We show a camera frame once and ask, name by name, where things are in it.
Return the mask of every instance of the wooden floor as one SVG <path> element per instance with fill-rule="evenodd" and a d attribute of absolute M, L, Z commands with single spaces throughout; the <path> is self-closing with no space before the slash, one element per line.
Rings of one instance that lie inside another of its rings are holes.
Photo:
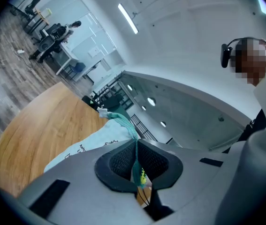
<path fill-rule="evenodd" d="M 58 82 L 80 98 L 91 92 L 90 80 L 74 82 L 56 75 L 59 67 L 51 59 L 43 64 L 29 60 L 37 45 L 33 45 L 22 24 L 20 15 L 13 16 L 8 7 L 0 15 L 0 135 L 30 101 Z M 19 55 L 23 59 L 13 53 L 18 49 L 25 50 Z"/>

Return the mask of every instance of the round light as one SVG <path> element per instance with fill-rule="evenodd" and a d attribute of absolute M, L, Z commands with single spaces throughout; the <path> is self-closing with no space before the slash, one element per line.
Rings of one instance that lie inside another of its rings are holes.
<path fill-rule="evenodd" d="M 152 97 L 149 97 L 148 99 L 147 99 L 147 101 L 150 103 L 150 105 L 152 105 L 152 106 L 155 106 L 156 105 L 156 100 L 154 99 L 154 98 L 152 98 Z"/>

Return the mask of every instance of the headset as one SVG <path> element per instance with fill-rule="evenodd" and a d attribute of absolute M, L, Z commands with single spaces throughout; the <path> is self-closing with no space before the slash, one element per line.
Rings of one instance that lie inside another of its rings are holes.
<path fill-rule="evenodd" d="M 237 38 L 237 39 L 232 40 L 231 42 L 229 42 L 228 45 L 227 44 L 221 45 L 220 61 L 221 61 L 221 66 L 223 68 L 226 68 L 228 66 L 228 61 L 230 59 L 231 51 L 233 50 L 233 48 L 229 47 L 229 45 L 231 43 L 233 43 L 233 42 L 240 41 L 240 40 L 243 40 L 243 39 L 253 39 L 253 40 L 256 40 L 256 41 L 264 42 L 266 44 L 266 41 L 263 40 L 263 39 L 254 38 L 254 37 L 243 37 L 243 38 Z"/>

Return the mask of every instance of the railing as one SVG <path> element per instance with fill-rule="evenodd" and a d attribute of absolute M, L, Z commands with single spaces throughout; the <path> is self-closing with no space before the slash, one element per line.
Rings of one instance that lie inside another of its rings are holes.
<path fill-rule="evenodd" d="M 135 114 L 131 117 L 130 120 L 135 125 L 136 131 L 141 138 L 158 141 Z"/>

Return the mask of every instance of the person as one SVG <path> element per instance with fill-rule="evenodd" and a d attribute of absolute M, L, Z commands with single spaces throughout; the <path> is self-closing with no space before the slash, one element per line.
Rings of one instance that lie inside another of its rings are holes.
<path fill-rule="evenodd" d="M 236 76 L 247 79 L 247 83 L 257 86 L 266 75 L 266 43 L 254 39 L 241 39 L 230 55 L 230 67 Z M 261 109 L 256 119 L 248 124 L 238 139 L 246 141 L 250 135 L 266 128 L 266 117 Z"/>
<path fill-rule="evenodd" d="M 65 26 L 60 26 L 57 29 L 55 29 L 54 31 L 52 31 L 53 33 L 59 33 L 60 37 L 57 38 L 54 42 L 54 44 L 47 49 L 43 55 L 39 58 L 38 62 L 42 63 L 44 58 L 46 58 L 57 46 L 60 45 L 60 43 L 62 42 L 68 42 L 68 38 L 74 33 L 74 28 L 78 28 L 79 26 L 81 26 L 82 22 L 81 21 L 76 21 L 70 25 L 65 25 Z M 36 57 L 40 54 L 41 52 L 39 50 L 35 51 L 31 56 L 30 59 L 36 59 Z"/>

